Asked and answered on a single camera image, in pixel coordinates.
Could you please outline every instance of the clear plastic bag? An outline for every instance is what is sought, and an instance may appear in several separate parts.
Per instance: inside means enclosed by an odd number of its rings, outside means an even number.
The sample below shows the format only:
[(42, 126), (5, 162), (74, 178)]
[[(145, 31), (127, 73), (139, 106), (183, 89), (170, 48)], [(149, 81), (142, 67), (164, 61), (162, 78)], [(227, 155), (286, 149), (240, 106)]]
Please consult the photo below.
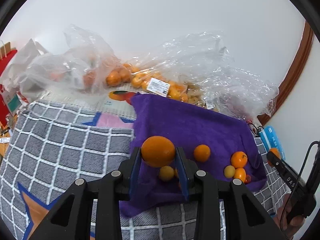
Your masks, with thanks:
[[(158, 76), (172, 83), (168, 97), (173, 99), (205, 108), (210, 104), (214, 111), (244, 120), (263, 113), (271, 115), (278, 87), (234, 67), (221, 34), (188, 34), (134, 57), (126, 63), (139, 70), (133, 73), (132, 85), (146, 90), (151, 77)], [(176, 84), (186, 89), (181, 92)]]
[(70, 47), (66, 53), (37, 57), (26, 69), (26, 76), (38, 87), (59, 86), (91, 94), (130, 82), (130, 71), (101, 36), (72, 25), (65, 38)]
[(46, 49), (37, 41), (30, 39), (23, 48), (18, 50), (0, 77), (0, 84), (10, 93), (17, 92), (24, 105), (37, 99), (43, 92), (41, 87), (26, 76), (26, 69), (35, 58), (41, 57), (44, 53), (47, 53)]

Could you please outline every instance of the small yellow fruit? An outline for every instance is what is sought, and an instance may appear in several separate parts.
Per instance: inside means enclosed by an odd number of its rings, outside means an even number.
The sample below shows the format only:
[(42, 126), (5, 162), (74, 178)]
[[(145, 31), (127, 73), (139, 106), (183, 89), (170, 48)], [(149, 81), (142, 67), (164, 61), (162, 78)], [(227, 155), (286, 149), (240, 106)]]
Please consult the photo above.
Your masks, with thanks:
[(170, 166), (164, 166), (160, 168), (159, 179), (162, 181), (169, 181), (174, 177), (174, 169)]
[(236, 169), (234, 168), (234, 166), (229, 165), (224, 168), (223, 174), (226, 178), (231, 179), (234, 176), (235, 172)]

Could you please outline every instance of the barcode sticker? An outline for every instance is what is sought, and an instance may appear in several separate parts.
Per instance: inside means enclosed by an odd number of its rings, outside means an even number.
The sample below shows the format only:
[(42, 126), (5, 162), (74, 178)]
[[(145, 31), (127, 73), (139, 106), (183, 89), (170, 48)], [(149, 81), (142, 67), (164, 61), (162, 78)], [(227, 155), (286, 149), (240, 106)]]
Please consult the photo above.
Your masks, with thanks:
[(212, 99), (205, 99), (205, 104), (207, 105), (207, 109), (215, 108), (215, 104)]
[(151, 78), (147, 90), (162, 97), (166, 97), (169, 91), (169, 87), (170, 84), (156, 78)]

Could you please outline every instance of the printed orange image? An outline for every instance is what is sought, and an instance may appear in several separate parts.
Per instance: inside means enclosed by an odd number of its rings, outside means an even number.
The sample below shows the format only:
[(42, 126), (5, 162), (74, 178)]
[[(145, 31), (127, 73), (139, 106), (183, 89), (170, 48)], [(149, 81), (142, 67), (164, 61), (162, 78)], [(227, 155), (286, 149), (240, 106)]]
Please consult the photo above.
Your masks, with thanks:
[(126, 101), (129, 105), (131, 105), (131, 98), (135, 94), (135, 92), (128, 92), (125, 90), (112, 91), (109, 93), (109, 98), (116, 101)]

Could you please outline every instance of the large orange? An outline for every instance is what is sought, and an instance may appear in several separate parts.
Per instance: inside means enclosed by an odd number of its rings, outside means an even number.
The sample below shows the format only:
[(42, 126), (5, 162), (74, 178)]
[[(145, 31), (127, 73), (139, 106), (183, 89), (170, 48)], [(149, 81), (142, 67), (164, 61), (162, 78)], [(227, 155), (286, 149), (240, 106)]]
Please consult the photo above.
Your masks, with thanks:
[(175, 156), (173, 143), (162, 136), (149, 137), (141, 146), (142, 159), (151, 167), (160, 168), (169, 165)]
[(244, 168), (237, 168), (235, 174), (233, 175), (234, 179), (239, 179), (241, 180), (243, 183), (245, 182), (245, 170)]
[(281, 155), (280, 155), (280, 152), (279, 152), (279, 150), (278, 150), (277, 148), (271, 148), (271, 149), (269, 150), (269, 152), (272, 152), (275, 156), (277, 156), (277, 157), (281, 160)]
[(193, 156), (196, 161), (202, 163), (206, 162), (209, 159), (210, 154), (211, 152), (209, 146), (204, 144), (198, 145), (193, 152)]
[(248, 157), (244, 152), (235, 152), (231, 156), (231, 165), (234, 166), (235, 168), (243, 168), (248, 161)]

